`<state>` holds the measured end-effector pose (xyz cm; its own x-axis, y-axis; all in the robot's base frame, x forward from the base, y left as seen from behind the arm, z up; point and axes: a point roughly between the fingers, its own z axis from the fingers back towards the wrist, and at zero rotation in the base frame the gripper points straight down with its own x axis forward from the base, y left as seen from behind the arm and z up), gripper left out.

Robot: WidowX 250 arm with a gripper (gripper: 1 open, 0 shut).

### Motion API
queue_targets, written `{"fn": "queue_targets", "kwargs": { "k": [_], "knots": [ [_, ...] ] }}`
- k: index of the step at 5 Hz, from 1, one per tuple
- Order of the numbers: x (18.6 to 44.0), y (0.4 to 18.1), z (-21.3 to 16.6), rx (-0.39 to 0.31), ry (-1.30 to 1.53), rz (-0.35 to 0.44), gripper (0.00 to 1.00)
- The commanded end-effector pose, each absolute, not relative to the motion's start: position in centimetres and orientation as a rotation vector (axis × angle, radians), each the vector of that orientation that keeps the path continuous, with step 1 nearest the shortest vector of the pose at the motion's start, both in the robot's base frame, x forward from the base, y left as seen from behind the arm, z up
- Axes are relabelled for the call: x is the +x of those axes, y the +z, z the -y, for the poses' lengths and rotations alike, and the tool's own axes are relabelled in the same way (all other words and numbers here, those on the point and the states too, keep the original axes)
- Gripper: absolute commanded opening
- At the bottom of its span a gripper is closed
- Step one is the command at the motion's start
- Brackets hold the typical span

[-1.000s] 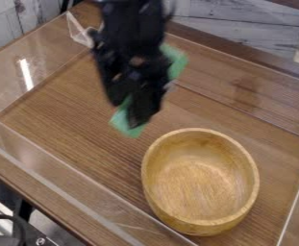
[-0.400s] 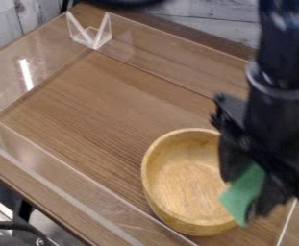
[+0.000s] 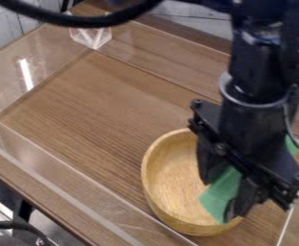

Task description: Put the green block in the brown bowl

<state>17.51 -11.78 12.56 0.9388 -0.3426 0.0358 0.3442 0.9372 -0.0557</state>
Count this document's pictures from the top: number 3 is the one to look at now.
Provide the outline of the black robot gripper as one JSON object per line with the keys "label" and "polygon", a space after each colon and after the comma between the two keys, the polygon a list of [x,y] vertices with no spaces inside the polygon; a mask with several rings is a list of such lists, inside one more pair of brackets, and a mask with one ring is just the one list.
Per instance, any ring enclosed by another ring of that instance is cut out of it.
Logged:
{"label": "black robot gripper", "polygon": [[[235,81],[225,77],[219,81],[222,106],[214,122],[206,119],[204,102],[194,100],[188,129],[196,135],[196,161],[199,177],[204,185],[213,184],[226,171],[230,162],[226,146],[247,157],[263,151],[274,153],[287,136],[293,137],[291,123],[299,103],[297,88],[279,97],[259,103],[238,92]],[[258,176],[241,179],[237,195],[229,200],[223,222],[246,217],[257,204],[270,199],[270,180]]]}

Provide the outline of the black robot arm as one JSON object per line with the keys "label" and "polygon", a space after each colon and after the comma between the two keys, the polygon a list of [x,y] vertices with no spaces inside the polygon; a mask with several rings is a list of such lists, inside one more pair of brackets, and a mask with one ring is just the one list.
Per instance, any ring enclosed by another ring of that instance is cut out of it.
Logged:
{"label": "black robot arm", "polygon": [[190,104],[199,177],[208,189],[199,201],[221,224],[274,201],[290,209],[299,195],[299,150],[293,122],[299,110],[299,0],[192,0],[229,14],[233,42],[219,80],[215,116]]}

